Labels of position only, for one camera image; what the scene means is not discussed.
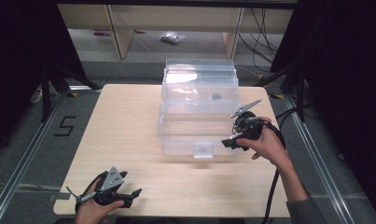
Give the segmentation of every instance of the clear plastic container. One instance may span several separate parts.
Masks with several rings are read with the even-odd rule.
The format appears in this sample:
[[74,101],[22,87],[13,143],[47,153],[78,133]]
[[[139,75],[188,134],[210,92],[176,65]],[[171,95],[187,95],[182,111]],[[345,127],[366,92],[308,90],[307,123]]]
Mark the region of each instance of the clear plastic container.
[[237,154],[221,140],[229,138],[240,108],[238,78],[232,60],[169,59],[164,69],[158,137],[167,155]]

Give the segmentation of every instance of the transparent storage box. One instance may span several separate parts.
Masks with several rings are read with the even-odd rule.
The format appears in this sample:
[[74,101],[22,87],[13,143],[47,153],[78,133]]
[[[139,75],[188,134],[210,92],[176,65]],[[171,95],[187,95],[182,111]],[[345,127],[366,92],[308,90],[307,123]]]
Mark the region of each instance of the transparent storage box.
[[212,158],[233,155],[226,148],[240,108],[232,60],[169,59],[164,69],[158,138],[167,155]]

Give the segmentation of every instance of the person's right hand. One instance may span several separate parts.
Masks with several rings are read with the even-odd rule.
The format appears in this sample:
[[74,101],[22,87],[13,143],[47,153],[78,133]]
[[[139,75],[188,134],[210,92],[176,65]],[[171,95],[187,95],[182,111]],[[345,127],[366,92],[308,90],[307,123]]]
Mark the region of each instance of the person's right hand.
[[[272,121],[265,117],[260,119]],[[247,138],[237,139],[236,143],[242,147],[250,147],[255,150],[252,160],[256,160],[260,156],[269,160],[275,166],[279,166],[283,161],[289,160],[280,139],[275,132],[266,126],[263,126],[262,134],[258,140],[250,140]]]

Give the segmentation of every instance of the table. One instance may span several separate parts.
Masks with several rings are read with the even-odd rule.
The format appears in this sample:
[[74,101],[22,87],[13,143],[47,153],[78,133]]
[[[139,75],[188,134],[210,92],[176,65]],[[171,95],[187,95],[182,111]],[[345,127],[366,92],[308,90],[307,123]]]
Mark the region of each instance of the table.
[[[194,159],[166,156],[157,139],[161,85],[105,85],[95,106],[61,192],[80,194],[111,166],[127,171],[118,193],[142,188],[129,209],[112,215],[156,217],[263,217],[275,168],[253,151],[234,156]],[[275,120],[266,91],[241,87],[242,104],[257,98],[258,116]],[[289,217],[282,182],[272,201],[271,217]],[[75,213],[75,198],[57,200],[54,212]]]

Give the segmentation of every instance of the floor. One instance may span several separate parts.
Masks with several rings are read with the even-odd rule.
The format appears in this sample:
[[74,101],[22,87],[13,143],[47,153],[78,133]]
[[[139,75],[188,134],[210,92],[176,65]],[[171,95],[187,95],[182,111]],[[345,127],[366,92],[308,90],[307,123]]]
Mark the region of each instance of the floor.
[[[92,30],[69,30],[74,41],[80,60],[89,69],[97,63],[107,63],[106,68],[95,67],[91,69],[88,76],[93,79],[106,73],[106,69],[113,67],[118,69],[121,64],[130,63],[153,63],[154,66],[161,67],[168,58],[226,58],[221,34],[217,33],[195,33],[184,32],[186,38],[177,44],[170,44],[160,40],[166,31],[142,31],[134,35],[129,51],[124,59],[118,59],[114,49],[114,44],[110,36],[94,35]],[[233,59],[236,69],[245,75],[254,76],[258,79],[260,75],[267,76],[269,66],[282,35],[267,35],[267,39],[272,43],[272,49],[266,47],[263,35],[260,37],[260,44],[256,44],[254,38],[258,35],[242,34],[239,38],[236,54]],[[246,44],[255,47],[264,58],[257,54],[253,56]],[[278,82],[270,84],[268,92],[280,93]],[[54,96],[57,101],[60,95]],[[36,133],[45,130],[37,123],[41,116],[41,104],[33,104],[25,111],[24,120],[16,127],[7,148],[14,150],[0,149],[0,194],[7,181],[20,183],[16,193],[6,202],[8,207],[1,211],[0,223],[32,223],[43,220],[44,223],[51,223],[49,220],[58,218],[49,211],[54,204],[54,199],[60,190],[63,182],[52,176],[63,176],[68,171],[68,164],[71,162],[75,151],[68,150],[64,145],[76,147],[79,139],[84,133],[85,125],[89,120],[91,111],[95,106],[98,94],[81,94],[79,100],[74,97],[65,97],[63,103],[58,108],[58,115],[55,115],[47,133],[44,133],[41,148],[52,148],[58,150],[57,153],[49,153],[42,149],[34,151],[31,161],[26,166],[19,166],[21,158],[26,156],[26,148],[32,144],[31,139]],[[275,114],[280,114],[286,109],[293,107],[293,100],[277,101],[272,99],[272,106]],[[73,135],[60,139],[48,140],[48,136],[54,138],[54,134],[59,132],[58,126],[65,114],[78,114],[83,121],[74,121],[75,132]],[[365,194],[356,183],[354,175],[351,173],[345,162],[335,157],[337,149],[327,136],[327,131],[313,109],[305,111],[308,121],[299,122],[296,116],[285,122],[285,127],[289,132],[285,133],[288,144],[296,146],[291,148],[289,153],[292,160],[298,161],[297,171],[302,182],[307,189],[311,189],[313,198],[321,204],[321,210],[327,214],[329,223],[376,223],[376,214],[371,208]],[[302,140],[301,133],[312,136],[315,144],[309,140]],[[20,179],[10,179],[16,172],[21,172]],[[218,223],[213,219],[186,219],[186,223]],[[247,218],[245,223],[259,223],[260,220]],[[273,223],[290,223],[288,219],[278,218]]]

